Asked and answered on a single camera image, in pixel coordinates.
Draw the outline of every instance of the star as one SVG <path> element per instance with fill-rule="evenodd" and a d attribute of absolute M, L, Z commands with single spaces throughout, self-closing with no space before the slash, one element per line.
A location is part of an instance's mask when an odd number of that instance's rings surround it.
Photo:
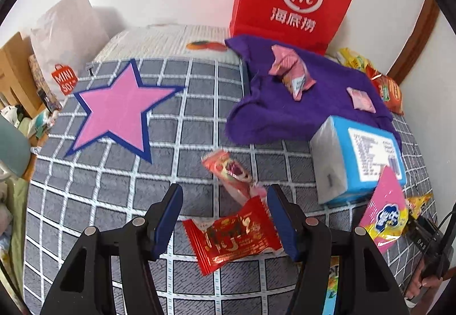
<path fill-rule="evenodd" d="M 87 117 L 66 155 L 110 137 L 152 163 L 146 114 L 184 88 L 143 84 L 136 61 L 130 60 L 109 86 L 74 94 Z"/>

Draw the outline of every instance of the green fabric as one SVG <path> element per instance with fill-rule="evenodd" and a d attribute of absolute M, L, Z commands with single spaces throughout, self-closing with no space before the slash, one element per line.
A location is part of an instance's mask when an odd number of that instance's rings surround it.
<path fill-rule="evenodd" d="M 11 237 L 10 260 L 14 278 L 11 278 L 17 285 L 20 293 L 24 295 L 22 275 L 24 270 L 24 245 L 26 236 L 26 213 L 28 182 L 22 178 L 13 180 L 9 178 L 6 181 L 8 185 L 8 197 L 6 207 L 13 215 L 13 233 Z"/>

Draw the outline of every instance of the barcode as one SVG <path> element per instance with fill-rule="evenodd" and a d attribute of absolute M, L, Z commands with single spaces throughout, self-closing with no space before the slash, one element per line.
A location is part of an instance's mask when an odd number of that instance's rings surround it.
<path fill-rule="evenodd" d="M 396 157 L 388 157 L 389 167 L 394 171 L 396 176 L 400 176 L 399 162 Z"/>

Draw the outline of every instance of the screw head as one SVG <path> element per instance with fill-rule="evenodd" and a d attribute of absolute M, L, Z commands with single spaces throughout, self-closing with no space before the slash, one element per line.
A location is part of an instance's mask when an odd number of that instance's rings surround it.
<path fill-rule="evenodd" d="M 136 217 L 134 220 L 133 220 L 133 225 L 134 226 L 141 226 L 145 223 L 145 219 L 144 217 Z"/>
<path fill-rule="evenodd" d="M 97 229 L 95 228 L 95 226 L 89 226 L 89 227 L 85 228 L 84 234 L 91 236 L 91 235 L 95 234 L 96 231 L 97 231 Z"/>
<path fill-rule="evenodd" d="M 357 226 L 357 227 L 355 228 L 355 233 L 356 233 L 357 235 L 366 235 L 366 229 L 364 229 L 364 228 L 361 227 L 361 226 Z"/>
<path fill-rule="evenodd" d="M 307 217 L 306 218 L 306 224 L 309 226 L 317 226 L 318 225 L 318 219 L 315 217 Z"/>

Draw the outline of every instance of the purple towel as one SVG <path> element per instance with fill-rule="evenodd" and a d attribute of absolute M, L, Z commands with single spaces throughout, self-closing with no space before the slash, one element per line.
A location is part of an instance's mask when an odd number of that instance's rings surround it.
<path fill-rule="evenodd" d="M 236 144 L 263 144 L 276 140 L 309 141 L 330 115 L 365 123 L 390 131 L 400 149 L 402 142 L 393 128 L 393 116 L 382 102 L 369 78 L 329 59 L 294 46 L 261 37 L 241 35 L 225 41 L 247 63 L 251 95 L 243 98 L 230 113 L 226 134 Z M 274 54 L 271 46 L 295 49 L 316 84 L 294 101 L 284 84 L 268 74 Z M 353 108 L 347 87 L 368 93 L 376 114 Z"/>

